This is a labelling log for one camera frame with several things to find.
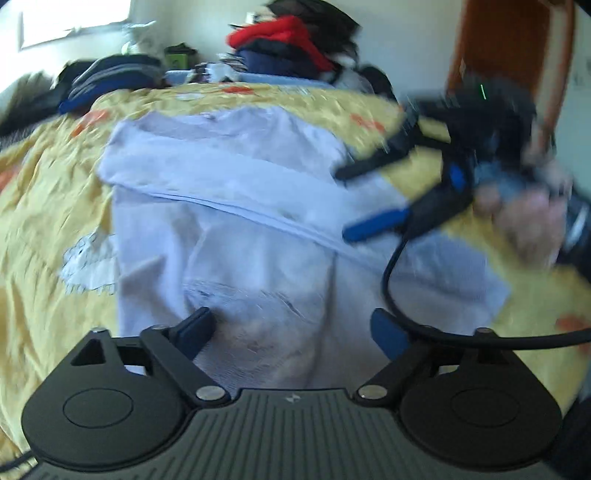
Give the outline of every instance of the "bed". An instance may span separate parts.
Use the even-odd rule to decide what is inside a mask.
[[[62,116],[39,126],[0,153],[0,171],[22,162],[19,175],[0,194],[0,458],[27,448],[20,427],[22,408],[36,386],[92,327],[117,334],[115,296],[108,291],[71,291],[59,277],[64,253],[102,228],[111,229],[111,189],[95,168],[115,124],[156,110],[187,115],[241,105],[278,105],[332,131],[361,155],[398,128],[395,103],[339,90],[263,84],[182,85],[166,90],[120,90],[98,99],[93,111],[108,118],[73,137],[78,120]],[[431,135],[445,137],[441,124],[423,121]],[[385,174],[408,197],[433,184],[440,156],[418,150],[409,162]],[[555,333],[563,314],[591,312],[591,288],[571,269],[523,268],[489,222],[466,212],[446,226],[486,252],[512,288],[493,327],[502,336]],[[563,410],[575,398],[587,362],[577,349],[520,354]]]

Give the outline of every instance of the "blue clip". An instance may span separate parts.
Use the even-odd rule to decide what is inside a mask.
[[[211,340],[216,331],[216,318],[207,307],[201,307],[176,327],[170,329],[168,339],[189,360]]]
[[[397,226],[402,226],[408,220],[409,216],[410,211],[408,209],[389,210],[380,213],[367,220],[345,227],[343,230],[343,240],[348,244],[363,242],[376,235],[392,230]]]
[[[396,325],[381,309],[372,313],[371,338],[392,362],[410,346],[407,333]]]
[[[466,177],[464,176],[462,169],[455,163],[452,163],[449,167],[449,177],[454,189],[456,189],[457,192],[463,192],[467,185]]]

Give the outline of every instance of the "green box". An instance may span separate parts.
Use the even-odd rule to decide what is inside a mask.
[[[170,70],[189,69],[189,55],[186,53],[168,53],[165,56]]]

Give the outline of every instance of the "red clothing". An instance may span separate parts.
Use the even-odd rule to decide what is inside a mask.
[[[226,42],[232,48],[239,50],[240,47],[255,38],[267,38],[300,47],[310,56],[320,72],[330,72],[335,68],[332,62],[322,55],[312,43],[304,22],[292,15],[237,30],[228,35]]]

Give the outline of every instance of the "pile of clothes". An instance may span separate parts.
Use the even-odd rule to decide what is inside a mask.
[[[323,0],[275,0],[228,36],[227,44],[244,59],[250,73],[318,79],[335,72],[335,54],[357,61],[351,37],[359,28],[353,19]]]
[[[137,54],[75,61],[61,71],[53,87],[49,81],[42,89],[25,88],[31,83],[30,78],[37,78],[26,75],[0,93],[0,144],[4,145],[9,135],[16,134],[18,140],[25,138],[39,122],[54,115],[86,113],[105,93],[163,87],[164,73],[159,59]]]
[[[251,25],[228,36],[250,73],[316,79],[333,63],[312,43],[301,19],[289,15]]]
[[[60,103],[59,112],[87,111],[98,97],[114,90],[158,88],[162,86],[164,72],[162,62],[148,55],[102,58],[72,82],[67,98]]]

